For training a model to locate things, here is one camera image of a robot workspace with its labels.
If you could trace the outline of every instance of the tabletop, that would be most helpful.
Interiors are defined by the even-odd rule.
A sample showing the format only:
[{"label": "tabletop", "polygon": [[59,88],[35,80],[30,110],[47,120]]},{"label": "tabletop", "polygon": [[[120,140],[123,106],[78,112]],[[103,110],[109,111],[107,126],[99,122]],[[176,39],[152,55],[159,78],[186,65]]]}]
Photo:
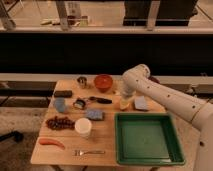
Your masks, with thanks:
[{"label": "tabletop", "polygon": [[[106,93],[101,93],[95,88],[93,80],[88,80],[88,86],[81,89],[76,80],[59,80],[56,84],[55,90],[72,90],[73,96],[66,98],[65,103],[68,107],[68,112],[62,114],[57,112],[53,106],[54,97],[52,97],[50,105],[41,125],[39,137],[36,141],[32,156],[32,164],[48,164],[48,165],[87,165],[87,166],[119,166],[116,162],[116,149],[115,149],[115,128],[114,128],[114,115],[121,113],[119,109],[119,100],[121,96],[119,92],[121,81],[113,82],[112,88]],[[133,101],[135,96],[141,94],[136,93],[130,101]],[[104,111],[103,121],[92,121],[92,132],[88,139],[82,138],[75,130],[51,130],[47,127],[46,121],[55,116],[68,117],[72,121],[85,116],[85,110],[76,109],[73,107],[73,102],[78,98],[87,98],[90,96],[103,97],[112,100],[112,104],[99,104],[89,103],[86,108],[97,108]],[[163,106],[145,97],[148,111],[143,113],[165,113]],[[134,109],[130,105],[125,113],[142,113]],[[40,145],[38,140],[40,138],[52,138],[60,141],[65,149],[62,150],[53,145]],[[81,150],[104,150],[105,154],[87,154],[83,156],[75,156],[74,151]]]}]

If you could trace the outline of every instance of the orange bowl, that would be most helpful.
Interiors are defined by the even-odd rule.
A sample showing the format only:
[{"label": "orange bowl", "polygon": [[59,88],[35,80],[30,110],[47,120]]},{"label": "orange bowl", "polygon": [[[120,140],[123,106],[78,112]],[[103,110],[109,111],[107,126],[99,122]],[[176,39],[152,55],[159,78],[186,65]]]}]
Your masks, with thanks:
[{"label": "orange bowl", "polygon": [[108,74],[99,74],[94,79],[95,87],[102,93],[108,91],[113,84],[113,79]]}]

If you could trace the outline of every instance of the fork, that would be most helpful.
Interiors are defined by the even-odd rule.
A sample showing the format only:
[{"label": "fork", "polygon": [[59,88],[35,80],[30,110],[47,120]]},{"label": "fork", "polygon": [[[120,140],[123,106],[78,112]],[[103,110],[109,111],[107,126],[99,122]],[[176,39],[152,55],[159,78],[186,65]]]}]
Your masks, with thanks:
[{"label": "fork", "polygon": [[83,151],[83,150],[75,150],[75,156],[82,156],[84,154],[105,154],[103,150],[91,150],[91,151]]}]

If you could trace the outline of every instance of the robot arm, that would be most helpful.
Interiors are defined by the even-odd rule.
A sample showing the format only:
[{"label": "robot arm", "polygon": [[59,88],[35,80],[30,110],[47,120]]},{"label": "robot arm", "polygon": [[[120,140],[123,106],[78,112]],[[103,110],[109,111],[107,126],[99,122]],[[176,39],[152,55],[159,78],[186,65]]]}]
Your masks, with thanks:
[{"label": "robot arm", "polygon": [[211,136],[211,130],[213,131],[213,105],[204,100],[150,81],[148,79],[149,76],[150,70],[144,64],[140,64],[124,72],[122,76],[122,97],[129,98],[137,90],[162,104],[168,110],[201,131],[200,145],[194,170],[212,171],[213,136]]}]

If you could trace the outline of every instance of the green plastic tray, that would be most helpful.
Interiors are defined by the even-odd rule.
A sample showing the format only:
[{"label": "green plastic tray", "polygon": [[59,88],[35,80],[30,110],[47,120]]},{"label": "green plastic tray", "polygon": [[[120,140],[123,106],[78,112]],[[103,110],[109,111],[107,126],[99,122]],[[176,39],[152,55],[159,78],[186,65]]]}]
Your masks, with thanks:
[{"label": "green plastic tray", "polygon": [[169,115],[115,115],[116,157],[119,164],[183,165],[185,159]]}]

